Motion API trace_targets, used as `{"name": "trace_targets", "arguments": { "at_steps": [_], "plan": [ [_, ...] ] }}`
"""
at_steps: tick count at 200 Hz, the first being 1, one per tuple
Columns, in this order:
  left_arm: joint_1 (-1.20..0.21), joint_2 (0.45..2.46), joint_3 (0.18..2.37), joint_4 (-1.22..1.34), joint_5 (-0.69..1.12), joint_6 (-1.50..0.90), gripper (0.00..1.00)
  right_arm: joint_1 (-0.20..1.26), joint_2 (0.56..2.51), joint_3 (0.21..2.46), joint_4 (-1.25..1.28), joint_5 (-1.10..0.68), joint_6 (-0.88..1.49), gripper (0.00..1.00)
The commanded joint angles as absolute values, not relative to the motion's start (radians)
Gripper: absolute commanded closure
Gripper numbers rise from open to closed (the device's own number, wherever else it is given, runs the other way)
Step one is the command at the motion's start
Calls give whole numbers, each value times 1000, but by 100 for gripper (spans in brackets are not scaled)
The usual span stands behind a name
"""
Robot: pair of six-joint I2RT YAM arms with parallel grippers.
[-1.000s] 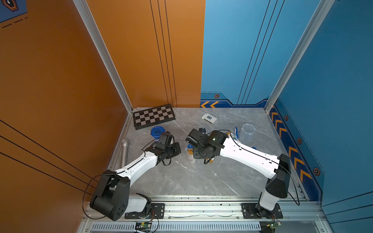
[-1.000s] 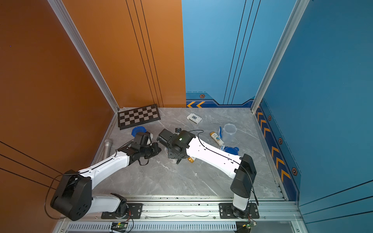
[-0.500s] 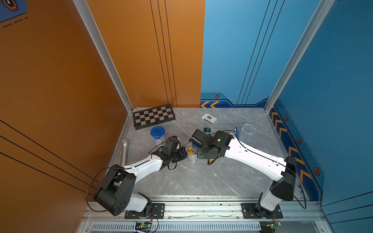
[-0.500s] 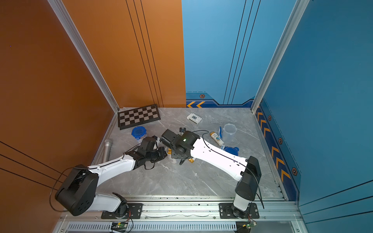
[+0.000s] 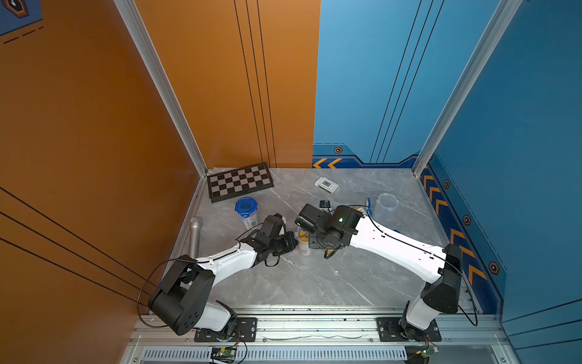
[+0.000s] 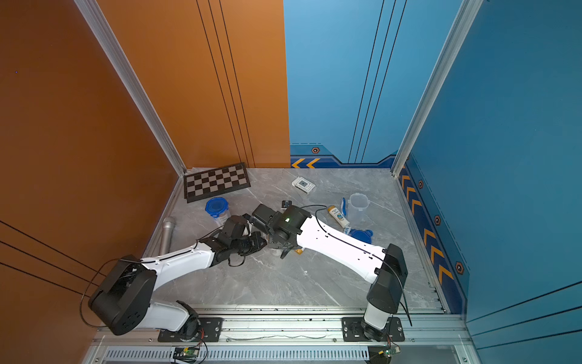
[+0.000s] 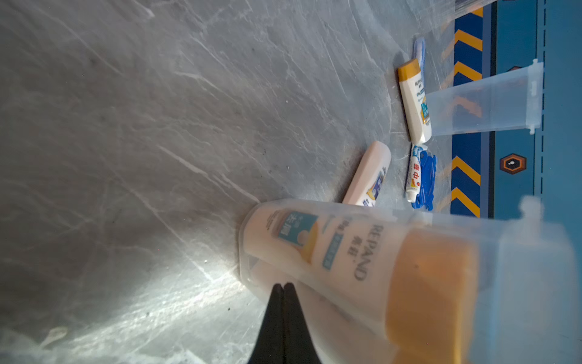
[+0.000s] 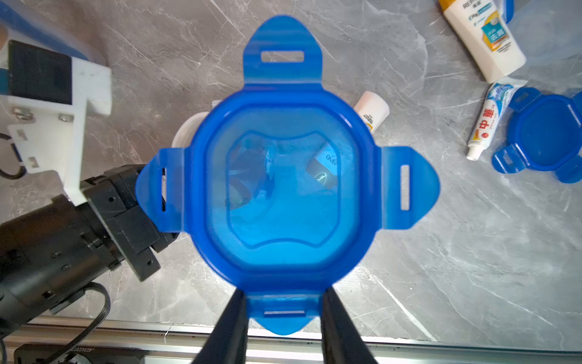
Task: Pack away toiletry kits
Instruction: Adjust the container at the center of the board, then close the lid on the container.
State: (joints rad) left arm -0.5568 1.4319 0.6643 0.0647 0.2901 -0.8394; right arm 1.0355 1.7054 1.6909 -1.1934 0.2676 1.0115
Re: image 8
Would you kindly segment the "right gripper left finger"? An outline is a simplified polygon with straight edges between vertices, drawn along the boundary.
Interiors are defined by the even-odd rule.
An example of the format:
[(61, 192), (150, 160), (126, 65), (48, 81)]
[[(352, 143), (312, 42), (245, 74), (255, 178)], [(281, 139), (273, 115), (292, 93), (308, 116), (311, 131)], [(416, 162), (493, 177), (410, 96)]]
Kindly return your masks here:
[(248, 328), (246, 296), (236, 289), (192, 364), (245, 364)]

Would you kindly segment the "toothpaste tube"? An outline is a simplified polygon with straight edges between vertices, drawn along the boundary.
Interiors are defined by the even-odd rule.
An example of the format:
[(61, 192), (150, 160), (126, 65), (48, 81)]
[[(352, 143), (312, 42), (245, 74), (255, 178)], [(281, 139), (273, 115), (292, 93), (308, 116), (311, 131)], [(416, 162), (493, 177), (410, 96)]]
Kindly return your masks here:
[(499, 82), (490, 85), (474, 130), (467, 143), (466, 158), (468, 160), (477, 161), (482, 153), (490, 147), (509, 103), (515, 93), (526, 84), (527, 80), (504, 77)]

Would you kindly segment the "white lotion bottle horizontal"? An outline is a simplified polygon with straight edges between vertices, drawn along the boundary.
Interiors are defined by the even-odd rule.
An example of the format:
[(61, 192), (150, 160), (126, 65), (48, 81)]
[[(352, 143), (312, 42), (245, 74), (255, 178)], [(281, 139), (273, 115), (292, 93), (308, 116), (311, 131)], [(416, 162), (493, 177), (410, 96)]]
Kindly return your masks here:
[(371, 133), (374, 133), (390, 115), (387, 102), (371, 91), (365, 91), (362, 94), (354, 110)]

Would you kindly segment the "white bottle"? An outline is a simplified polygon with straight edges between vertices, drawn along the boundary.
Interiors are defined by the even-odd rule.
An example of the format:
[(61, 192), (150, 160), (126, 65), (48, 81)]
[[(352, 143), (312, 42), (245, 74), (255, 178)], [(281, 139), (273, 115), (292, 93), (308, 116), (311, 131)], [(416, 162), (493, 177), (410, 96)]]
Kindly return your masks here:
[(486, 82), (495, 83), (526, 64), (497, 5), (487, 0), (440, 0), (445, 19), (471, 53)]

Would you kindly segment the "clear cup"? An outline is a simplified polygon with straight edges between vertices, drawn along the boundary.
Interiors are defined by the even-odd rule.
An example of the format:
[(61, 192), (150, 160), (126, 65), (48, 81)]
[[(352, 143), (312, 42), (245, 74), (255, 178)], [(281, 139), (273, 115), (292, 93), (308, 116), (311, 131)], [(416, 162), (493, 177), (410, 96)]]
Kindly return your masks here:
[(172, 148), (186, 148), (194, 138), (200, 124), (206, 119), (209, 112), (199, 112), (188, 118), (179, 128), (172, 140)]

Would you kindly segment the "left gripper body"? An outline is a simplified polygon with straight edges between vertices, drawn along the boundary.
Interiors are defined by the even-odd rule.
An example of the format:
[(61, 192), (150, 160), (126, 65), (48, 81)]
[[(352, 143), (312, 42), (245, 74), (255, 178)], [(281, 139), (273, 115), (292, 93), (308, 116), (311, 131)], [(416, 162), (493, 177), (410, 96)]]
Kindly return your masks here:
[(136, 199), (142, 165), (125, 165), (81, 183), (87, 201), (59, 195), (48, 206), (1, 225), (1, 335), (49, 310), (66, 308), (83, 288), (122, 262), (140, 281), (155, 254), (177, 239), (162, 233)]

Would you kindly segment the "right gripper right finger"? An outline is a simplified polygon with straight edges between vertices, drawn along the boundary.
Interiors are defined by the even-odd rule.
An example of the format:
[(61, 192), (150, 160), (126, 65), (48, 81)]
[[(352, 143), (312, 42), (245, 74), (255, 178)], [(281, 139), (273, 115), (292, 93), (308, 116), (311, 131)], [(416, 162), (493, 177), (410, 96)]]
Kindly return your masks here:
[(323, 294), (320, 319), (325, 364), (377, 364), (333, 288)]

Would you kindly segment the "blue toothbrush back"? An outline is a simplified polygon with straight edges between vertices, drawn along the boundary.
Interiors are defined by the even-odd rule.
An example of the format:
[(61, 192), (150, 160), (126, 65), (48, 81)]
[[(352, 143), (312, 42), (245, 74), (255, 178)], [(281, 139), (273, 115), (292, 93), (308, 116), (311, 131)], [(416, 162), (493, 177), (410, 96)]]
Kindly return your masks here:
[(497, 8), (500, 11), (500, 15), (506, 24), (509, 24), (515, 13), (515, 1), (514, 0), (498, 0), (496, 1)]

